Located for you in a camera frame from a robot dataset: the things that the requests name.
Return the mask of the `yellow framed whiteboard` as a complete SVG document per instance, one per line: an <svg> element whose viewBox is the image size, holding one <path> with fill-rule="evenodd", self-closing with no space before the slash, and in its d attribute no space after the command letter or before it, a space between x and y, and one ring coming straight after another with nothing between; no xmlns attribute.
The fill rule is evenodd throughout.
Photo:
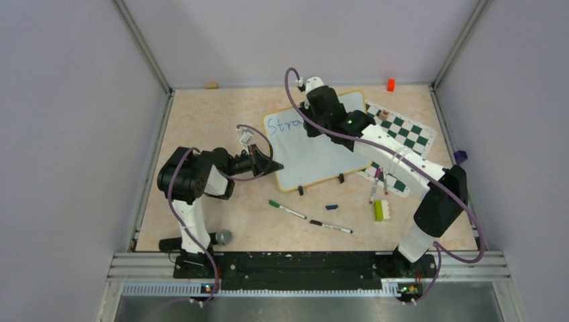
<svg viewBox="0 0 569 322"><path fill-rule="evenodd" d="M281 191L295 191L371 165L370 159L333 143L324 134L308 137L303 122L292 107L268 113L262 119L274 160L284 166L275 173Z"/></svg>

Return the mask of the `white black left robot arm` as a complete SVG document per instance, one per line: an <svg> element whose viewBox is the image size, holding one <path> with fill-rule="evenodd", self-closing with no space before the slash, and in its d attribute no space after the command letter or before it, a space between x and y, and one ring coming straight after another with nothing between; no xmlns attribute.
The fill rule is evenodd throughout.
<svg viewBox="0 0 569 322"><path fill-rule="evenodd" d="M232 156L225 148L199 152L179 147L160 169L157 187L164 193L180 228L180 237L162 239L159 250L178 252L182 264L199 277L207 277L215 269L210 247L215 237L205 228L202 198L228 200L233 193L236 176L251 172L253 179L284 169L285 166L249 145Z"/></svg>

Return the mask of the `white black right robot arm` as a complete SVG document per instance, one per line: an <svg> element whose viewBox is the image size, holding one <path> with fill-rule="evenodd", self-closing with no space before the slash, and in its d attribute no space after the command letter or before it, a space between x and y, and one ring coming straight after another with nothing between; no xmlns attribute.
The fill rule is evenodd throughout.
<svg viewBox="0 0 569 322"><path fill-rule="evenodd" d="M333 143L361 155L404 183L421 201L410 232L395 249L393 266L412 276L428 251L468 207L466 173L430 162L396 141L367 113L346 111L335 90L327 85L305 89L299 111L310 138L325 134Z"/></svg>

